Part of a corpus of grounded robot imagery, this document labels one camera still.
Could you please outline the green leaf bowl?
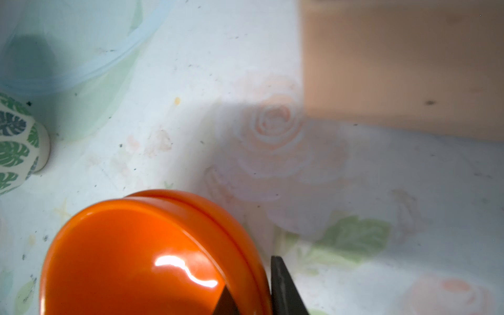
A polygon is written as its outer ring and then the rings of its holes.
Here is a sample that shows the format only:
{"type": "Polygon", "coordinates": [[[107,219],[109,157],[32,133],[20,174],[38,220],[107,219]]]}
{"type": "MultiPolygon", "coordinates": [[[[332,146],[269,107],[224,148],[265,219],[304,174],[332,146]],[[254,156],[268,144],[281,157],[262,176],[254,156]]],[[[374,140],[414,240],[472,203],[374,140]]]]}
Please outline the green leaf bowl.
{"type": "Polygon", "coordinates": [[[1,93],[1,194],[21,186],[42,170],[51,142],[46,128],[21,102],[1,93]]]}

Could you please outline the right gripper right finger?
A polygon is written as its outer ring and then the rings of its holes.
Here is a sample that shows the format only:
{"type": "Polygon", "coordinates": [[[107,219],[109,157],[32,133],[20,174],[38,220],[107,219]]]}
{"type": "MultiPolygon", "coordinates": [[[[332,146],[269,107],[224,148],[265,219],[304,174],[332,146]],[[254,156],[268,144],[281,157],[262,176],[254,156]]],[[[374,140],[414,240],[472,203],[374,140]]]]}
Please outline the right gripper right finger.
{"type": "Polygon", "coordinates": [[[274,315],[309,315],[283,258],[272,256],[271,297],[274,315]]]}

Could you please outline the orange bowl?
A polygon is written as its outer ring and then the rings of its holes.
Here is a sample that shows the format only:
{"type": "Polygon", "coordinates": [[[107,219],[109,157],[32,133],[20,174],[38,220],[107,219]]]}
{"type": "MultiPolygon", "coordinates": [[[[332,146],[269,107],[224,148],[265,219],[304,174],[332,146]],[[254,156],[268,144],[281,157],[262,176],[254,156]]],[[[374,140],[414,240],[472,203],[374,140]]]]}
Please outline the orange bowl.
{"type": "Polygon", "coordinates": [[[42,314],[212,314],[195,295],[213,275],[169,219],[128,198],[94,204],[52,242],[40,279],[42,314]]]}
{"type": "Polygon", "coordinates": [[[259,252],[237,220],[216,203],[196,194],[178,190],[146,190],[128,196],[169,219],[185,236],[192,253],[186,266],[197,255],[207,273],[207,284],[195,291],[212,309],[223,291],[228,291],[240,314],[271,314],[269,281],[259,252]]]}

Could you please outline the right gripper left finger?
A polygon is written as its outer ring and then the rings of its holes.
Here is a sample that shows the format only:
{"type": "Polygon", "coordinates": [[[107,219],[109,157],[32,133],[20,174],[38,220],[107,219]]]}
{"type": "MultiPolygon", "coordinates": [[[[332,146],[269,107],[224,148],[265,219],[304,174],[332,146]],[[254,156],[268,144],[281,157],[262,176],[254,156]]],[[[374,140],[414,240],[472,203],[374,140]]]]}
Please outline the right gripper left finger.
{"type": "Polygon", "coordinates": [[[227,286],[224,287],[212,315],[240,315],[238,306],[227,286]]]}

